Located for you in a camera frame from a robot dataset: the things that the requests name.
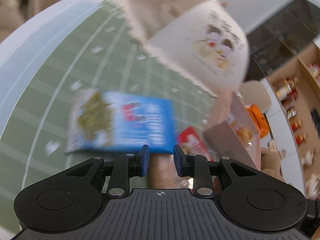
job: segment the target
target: cardboard box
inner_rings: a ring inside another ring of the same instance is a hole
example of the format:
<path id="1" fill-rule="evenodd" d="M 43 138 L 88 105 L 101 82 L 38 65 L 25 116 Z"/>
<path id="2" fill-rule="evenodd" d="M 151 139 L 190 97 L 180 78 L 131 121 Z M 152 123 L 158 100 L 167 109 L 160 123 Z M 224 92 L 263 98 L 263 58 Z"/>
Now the cardboard box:
<path id="1" fill-rule="evenodd" d="M 239 126 L 248 128 L 252 133 L 252 145 L 245 146 L 236 131 L 228 122 L 229 114 L 233 114 Z M 220 157 L 228 156 L 257 170 L 261 169 L 260 134 L 236 94 L 224 91 L 219 94 L 210 114 L 204 137 Z"/>

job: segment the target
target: food box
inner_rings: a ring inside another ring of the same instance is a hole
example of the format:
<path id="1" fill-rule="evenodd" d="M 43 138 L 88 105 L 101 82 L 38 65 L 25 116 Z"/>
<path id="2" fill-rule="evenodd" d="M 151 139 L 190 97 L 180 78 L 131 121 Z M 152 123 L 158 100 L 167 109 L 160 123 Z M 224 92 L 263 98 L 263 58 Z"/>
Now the food box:
<path id="1" fill-rule="evenodd" d="M 241 129 L 250 131 L 252 138 L 248 143 L 241 139 Z M 219 94 L 207 121 L 204 137 L 220 157 L 228 156 L 257 170 L 261 169 L 259 131 L 233 91 Z"/>
<path id="2" fill-rule="evenodd" d="M 172 153 L 176 144 L 169 100 L 116 91 L 81 90 L 69 116 L 68 151 Z"/>

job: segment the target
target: green cutting mat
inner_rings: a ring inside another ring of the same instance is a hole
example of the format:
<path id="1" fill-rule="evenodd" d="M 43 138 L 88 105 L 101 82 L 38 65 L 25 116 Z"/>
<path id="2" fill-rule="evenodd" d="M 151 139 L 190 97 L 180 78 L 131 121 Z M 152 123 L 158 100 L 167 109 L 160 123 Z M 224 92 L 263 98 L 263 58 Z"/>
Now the green cutting mat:
<path id="1" fill-rule="evenodd" d="M 93 157 L 65 154 L 68 113 L 79 88 L 170 99 L 177 131 L 201 133 L 214 98 L 145 56 L 110 2 L 77 27 L 50 55 L 23 92 L 0 140 L 0 226 L 17 233 L 13 200 L 23 187 Z M 46 153 L 46 147 L 57 148 Z M 146 186 L 145 180 L 132 186 Z"/>

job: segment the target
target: bottle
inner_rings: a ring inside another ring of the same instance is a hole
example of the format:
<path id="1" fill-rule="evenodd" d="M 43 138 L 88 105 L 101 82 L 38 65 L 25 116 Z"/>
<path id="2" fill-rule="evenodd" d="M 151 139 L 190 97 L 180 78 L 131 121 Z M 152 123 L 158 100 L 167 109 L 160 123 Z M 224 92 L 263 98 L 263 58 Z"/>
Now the bottle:
<path id="1" fill-rule="evenodd" d="M 289 94 L 287 94 L 287 97 L 285 98 L 285 100 L 287 99 L 291 99 L 293 98 L 294 100 L 297 100 L 298 98 L 298 91 L 296 88 L 291 89 L 291 92 Z"/>
<path id="2" fill-rule="evenodd" d="M 276 96 L 280 101 L 287 98 L 287 95 L 295 88 L 295 84 L 299 81 L 297 76 L 287 77 L 275 86 Z"/>
<path id="3" fill-rule="evenodd" d="M 284 107 L 285 110 L 288 110 L 289 108 L 293 107 L 296 103 L 296 101 L 293 98 L 287 98 L 283 100 L 282 106 Z"/>

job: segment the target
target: orange package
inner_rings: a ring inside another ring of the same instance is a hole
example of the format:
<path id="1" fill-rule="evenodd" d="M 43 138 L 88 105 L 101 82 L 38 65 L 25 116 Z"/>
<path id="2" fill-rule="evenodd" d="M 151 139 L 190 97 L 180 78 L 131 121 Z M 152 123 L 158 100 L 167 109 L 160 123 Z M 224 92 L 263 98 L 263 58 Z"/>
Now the orange package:
<path id="1" fill-rule="evenodd" d="M 260 132 L 260 138 L 265 137 L 269 133 L 270 128 L 264 115 L 255 104 L 247 107 L 247 111 Z"/>

